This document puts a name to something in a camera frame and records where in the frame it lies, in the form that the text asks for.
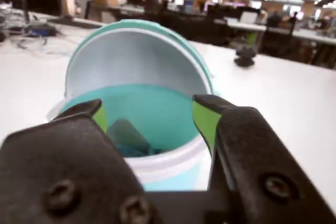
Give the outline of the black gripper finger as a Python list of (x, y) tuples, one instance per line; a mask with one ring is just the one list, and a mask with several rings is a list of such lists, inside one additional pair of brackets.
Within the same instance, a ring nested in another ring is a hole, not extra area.
[(212, 155), (209, 187), (226, 185), (239, 222), (335, 223), (328, 204), (257, 109), (197, 94), (193, 120)]
[(9, 135), (1, 147), (1, 223), (157, 223), (93, 116), (99, 99)]

